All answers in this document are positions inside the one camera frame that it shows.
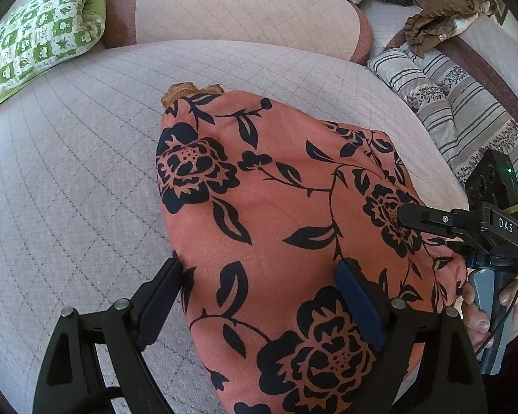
fingernail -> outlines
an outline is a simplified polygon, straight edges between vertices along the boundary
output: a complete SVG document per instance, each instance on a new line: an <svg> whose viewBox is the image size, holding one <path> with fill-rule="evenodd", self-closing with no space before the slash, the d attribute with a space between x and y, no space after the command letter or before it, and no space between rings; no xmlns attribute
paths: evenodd
<svg viewBox="0 0 518 414"><path fill-rule="evenodd" d="M479 321L478 322L478 331L481 333L486 333L487 331L489 331L489 322Z"/></svg>

blue gripper pad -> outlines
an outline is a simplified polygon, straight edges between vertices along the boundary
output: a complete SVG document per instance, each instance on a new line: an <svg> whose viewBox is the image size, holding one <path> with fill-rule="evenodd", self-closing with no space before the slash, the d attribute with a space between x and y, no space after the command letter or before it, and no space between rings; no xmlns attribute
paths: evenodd
<svg viewBox="0 0 518 414"><path fill-rule="evenodd" d="M363 339L372 345L376 351L381 351L385 346L382 317L353 272L344 262L339 262L336 265L336 287L343 295Z"/></svg>

handle grip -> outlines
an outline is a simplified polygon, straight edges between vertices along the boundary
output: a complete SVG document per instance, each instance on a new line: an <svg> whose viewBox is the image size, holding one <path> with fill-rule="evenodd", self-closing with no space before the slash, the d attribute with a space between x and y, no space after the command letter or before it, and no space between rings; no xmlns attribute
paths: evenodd
<svg viewBox="0 0 518 414"><path fill-rule="evenodd" d="M475 304L490 319L490 332L495 330L507 314L508 307L500 304L499 294L515 278L516 275L513 272L505 270L495 272L492 269L477 269L468 276L468 281L476 292ZM512 313L497 329L493 337L493 345L478 352L479 370L482 375L496 375L500 372L504 351L510 337L511 325Z"/></svg>

black cable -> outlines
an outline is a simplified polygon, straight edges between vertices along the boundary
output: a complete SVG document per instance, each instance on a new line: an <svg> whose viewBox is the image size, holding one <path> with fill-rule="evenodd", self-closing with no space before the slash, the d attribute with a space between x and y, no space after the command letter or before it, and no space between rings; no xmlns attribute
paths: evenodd
<svg viewBox="0 0 518 414"><path fill-rule="evenodd" d="M123 391L120 387L106 387L101 391L87 395L62 414L90 414L92 411L103 407L105 402L119 397L123 397Z"/></svg>
<svg viewBox="0 0 518 414"><path fill-rule="evenodd" d="M512 303L510 304L509 308L507 309L507 313L504 315L504 317L500 320L500 322L497 324L497 326L493 329L491 334L487 337L487 339L482 343L482 345L478 348L478 351L482 351L487 344L489 344L489 341L495 337L495 334L497 333L497 330L500 328L501 325L505 322L505 320L508 319L512 311L514 310L514 305L516 304L516 301L518 300L518 289L516 290L516 294L514 295L514 298L512 299Z"/></svg>

orange floral garment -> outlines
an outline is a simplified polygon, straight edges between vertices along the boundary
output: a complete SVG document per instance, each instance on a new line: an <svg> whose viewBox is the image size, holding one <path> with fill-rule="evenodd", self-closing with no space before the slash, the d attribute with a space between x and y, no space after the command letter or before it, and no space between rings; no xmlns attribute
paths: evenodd
<svg viewBox="0 0 518 414"><path fill-rule="evenodd" d="M183 309L230 414L352 403L376 353L335 287L341 258L426 311L453 304L466 279L442 238L397 220L421 202L383 132L243 91L193 93L167 107L156 163Z"/></svg>

